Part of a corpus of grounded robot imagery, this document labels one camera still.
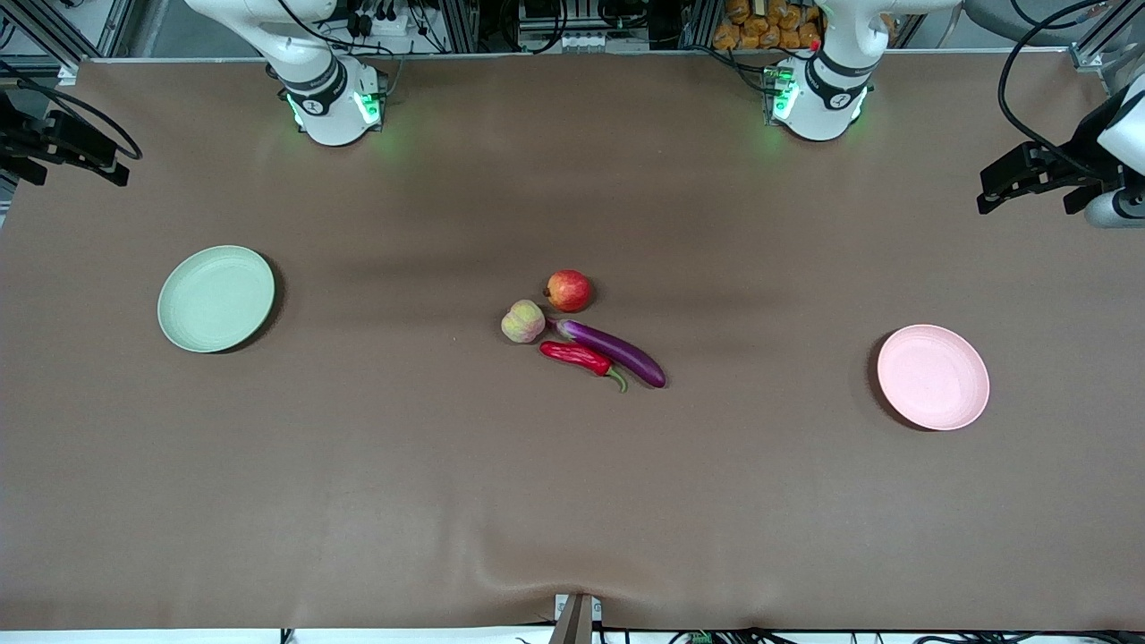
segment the cable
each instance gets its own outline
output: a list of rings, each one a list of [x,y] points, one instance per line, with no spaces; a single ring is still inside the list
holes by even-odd
[[[795,53],[791,49],[788,49],[785,47],[768,47],[768,49],[774,49],[776,52],[783,52],[788,56],[791,56],[792,58],[799,58],[800,61],[810,61],[810,60],[812,60],[812,58],[815,57],[815,56],[800,56],[799,54],[797,54],[797,53]]]
[[[1066,16],[1068,14],[1072,14],[1074,11],[1080,11],[1082,9],[1092,7],[1095,5],[1099,5],[1101,2],[1105,2],[1105,0],[1082,0],[1081,2],[1069,5],[1064,9],[1059,9],[1050,14],[1048,18],[1034,25],[1033,29],[1027,31],[1021,38],[1018,39],[1018,42],[1014,44],[1013,49],[1010,50],[1010,55],[1006,56],[1005,63],[1002,65],[1002,74],[998,76],[998,108],[1002,109],[1002,116],[1004,116],[1005,119],[1010,121],[1010,125],[1014,126],[1018,129],[1018,132],[1021,132],[1026,136],[1029,136],[1036,143],[1040,143],[1047,150],[1049,150],[1050,154],[1052,154],[1053,156],[1072,165],[1075,170],[1077,170],[1082,174],[1098,180],[1105,179],[1101,175],[1101,173],[1097,172],[1088,164],[1083,164],[1077,159],[1071,157],[1068,154],[1065,152],[1065,150],[1055,146],[1045,136],[1042,136],[1037,132],[1034,132],[1033,128],[1030,128],[1028,125],[1019,120],[1018,117],[1014,116],[1013,111],[1010,109],[1009,103],[1006,103],[1005,87],[1006,83],[1010,80],[1010,69],[1013,68],[1013,62],[1014,60],[1018,58],[1018,53],[1021,52],[1021,48],[1025,47],[1027,42],[1029,42],[1030,38],[1036,36],[1040,31],[1044,30],[1045,26],[1052,23],[1053,21],[1063,16]]]
[[[413,53],[413,44],[410,42],[410,54],[412,53]],[[386,88],[387,99],[389,97],[390,94],[394,93],[394,91],[397,89],[397,81],[402,79],[402,69],[405,68],[405,58],[410,57],[410,54],[402,56],[402,58],[397,61],[397,71],[394,72],[394,81],[390,83],[389,87]]]
[[[8,36],[3,36],[3,32],[8,31]],[[3,37],[3,42],[0,42],[0,49],[3,49],[11,42],[13,37],[16,36],[16,25],[8,22],[8,18],[3,18],[3,28],[0,29],[0,37]]]
[[[561,37],[564,36],[564,28],[569,24],[569,10],[564,6],[566,0],[553,0],[553,34],[548,38],[548,42],[544,47],[534,52],[534,54],[544,54],[545,52],[553,48],[554,45],[561,41]]]
[[[310,29],[310,26],[308,24],[303,23],[302,19],[299,18],[297,14],[294,14],[294,11],[286,5],[286,0],[278,0],[278,5],[282,6],[283,10],[286,11],[286,15],[290,16],[290,19],[294,21],[294,24],[297,24],[298,26],[302,28],[302,31],[305,31],[305,32],[309,33],[310,36],[317,38],[318,40],[322,40],[323,42],[327,42],[330,45],[341,45],[342,47],[349,48],[350,52],[354,50],[353,49],[354,47],[358,47],[358,45],[355,45],[354,42],[346,42],[345,40],[339,40],[337,38],[329,38],[326,36],[323,36],[323,34],[318,33],[317,31],[314,31],[313,29]],[[386,47],[382,47],[381,45],[362,45],[362,47],[369,47],[369,48],[376,50],[379,54],[381,54],[382,52],[385,52],[386,55],[390,56],[390,57],[395,56],[395,54],[393,52],[390,52]]]
[[[418,21],[418,17],[413,14],[414,3],[421,10],[420,22]],[[433,45],[433,48],[436,49],[439,54],[448,54],[449,50],[447,50],[445,46],[441,44],[441,40],[437,38],[437,33],[433,30],[433,23],[429,21],[429,14],[426,13],[426,7],[425,5],[421,3],[421,0],[409,0],[408,6],[410,8],[410,17],[412,17],[413,22],[417,23],[418,25],[418,32],[420,33],[421,28],[425,26],[426,30],[425,37],[426,40],[429,41],[429,45]]]
[[[1037,21],[1029,17],[1029,14],[1027,14],[1026,11],[1021,10],[1021,7],[1018,5],[1018,0],[1010,0],[1010,6],[1013,7],[1014,11],[1017,11],[1018,17],[1026,21],[1026,24],[1029,24],[1030,26],[1037,24]],[[1069,29],[1071,26],[1077,26],[1077,24],[1079,24],[1077,21],[1066,24],[1051,24],[1045,26],[1045,31],[1052,31],[1056,29]]]
[[[915,644],[927,644],[930,642],[939,642],[941,644],[1018,644],[1019,642],[1029,639],[1036,635],[1042,635],[1042,633],[1043,631],[1040,630],[1030,633],[981,630],[955,634],[962,639],[941,637],[938,635],[924,635],[923,637],[915,639]]]
[[[616,13],[616,17],[615,18],[610,18],[610,17],[608,17],[605,14],[605,6],[608,3],[608,1],[609,0],[599,0],[597,2],[597,17],[599,17],[605,24],[607,24],[608,26],[610,26],[613,29],[622,29],[621,28],[621,14],[619,14],[619,11]],[[648,9],[647,9],[647,6],[645,8],[645,13],[640,17],[630,21],[627,24],[623,25],[623,29],[638,29],[638,28],[641,28],[641,26],[643,26],[646,24],[648,24]]]
[[[744,73],[743,68],[740,66],[740,63],[735,62],[735,56],[732,55],[732,50],[731,49],[727,50],[727,58],[729,61],[732,61],[732,69],[735,70],[735,73],[740,74],[740,80],[742,80],[744,83],[744,85],[747,85],[748,87],[751,87],[752,89],[755,89],[756,92],[759,92],[760,94],[767,94],[768,93],[767,89],[765,89],[761,85],[757,85],[750,78],[748,78],[748,74]]]
[[[74,96],[72,96],[70,94],[64,94],[63,92],[60,92],[57,89],[53,89],[50,87],[45,87],[45,86],[40,85],[39,83],[37,83],[37,81],[32,80],[31,78],[29,78],[27,74],[25,74],[24,72],[17,70],[16,68],[9,65],[5,61],[0,61],[0,66],[2,66],[9,73],[16,76],[16,78],[18,78],[18,80],[16,81],[16,87],[18,87],[21,89],[30,89],[32,92],[38,92],[40,94],[44,94],[45,96],[48,97],[48,100],[50,100],[53,103],[60,105],[61,109],[63,109],[65,112],[68,112],[68,116],[74,118],[76,120],[82,123],[84,125],[86,125],[86,126],[88,126],[88,127],[90,127],[93,129],[98,129],[97,127],[95,127],[94,125],[92,125],[92,123],[89,120],[87,120],[86,118],[84,118],[82,116],[80,116],[79,112],[77,112],[76,110],[73,110],[71,108],[71,105],[68,105],[68,103],[71,103],[72,105],[76,105],[76,107],[80,108],[81,110],[84,110],[84,111],[90,113],[92,116],[96,117],[97,119],[102,120],[109,127],[111,127],[112,129],[114,129],[116,133],[119,134],[119,136],[121,136],[124,139],[124,141],[127,143],[127,146],[129,147],[129,149],[128,149],[128,148],[125,148],[125,147],[120,146],[118,142],[116,142],[116,149],[117,150],[119,150],[125,157],[127,157],[129,159],[139,160],[139,159],[143,158],[143,150],[141,150],[140,147],[139,147],[139,144],[135,143],[135,140],[132,139],[132,135],[128,134],[126,129],[124,129],[123,127],[120,127],[120,125],[118,123],[116,123],[114,119],[112,119],[108,115],[101,112],[100,110],[95,109],[94,107],[89,105],[88,103],[85,103],[84,101],[80,101],[79,99],[77,99],[77,97],[74,97]]]
[[[521,45],[516,41],[518,39],[508,32],[508,10],[512,7],[513,1],[514,0],[505,0],[502,2],[500,16],[498,16],[497,22],[500,28],[502,38],[505,39],[505,44],[508,45],[510,49],[513,52],[521,52]]]

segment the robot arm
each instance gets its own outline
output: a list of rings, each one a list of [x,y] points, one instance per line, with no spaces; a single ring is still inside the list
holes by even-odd
[[[791,81],[773,118],[812,141],[835,139],[859,118],[867,80],[887,46],[882,14],[926,14],[957,0],[820,0],[827,15],[823,44],[811,58],[780,63]]]
[[[291,16],[284,2],[290,1]],[[294,19],[325,19],[334,0],[187,0],[191,9],[240,36],[286,87],[294,119],[324,146],[345,146],[381,123],[385,96],[377,70],[335,56]]]

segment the pink plate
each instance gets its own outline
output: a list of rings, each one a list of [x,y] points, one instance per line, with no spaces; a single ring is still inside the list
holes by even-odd
[[[886,339],[878,384],[900,414],[929,430],[965,427],[990,396],[990,377],[974,347],[933,324],[905,327]]]

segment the chili pepper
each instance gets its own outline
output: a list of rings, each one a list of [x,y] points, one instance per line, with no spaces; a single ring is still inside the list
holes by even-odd
[[[629,383],[624,379],[624,376],[619,375],[616,369],[613,369],[613,361],[586,346],[581,346],[576,343],[543,341],[540,343],[540,353],[553,360],[584,367],[598,376],[613,378],[619,383],[621,393],[629,391]]]

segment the green pepper stem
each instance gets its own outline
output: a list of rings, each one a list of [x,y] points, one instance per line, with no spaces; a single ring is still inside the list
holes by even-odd
[[[629,382],[625,380],[624,376],[619,375],[619,372],[617,372],[616,369],[609,367],[608,371],[605,371],[605,376],[621,384],[621,393],[629,391]]]

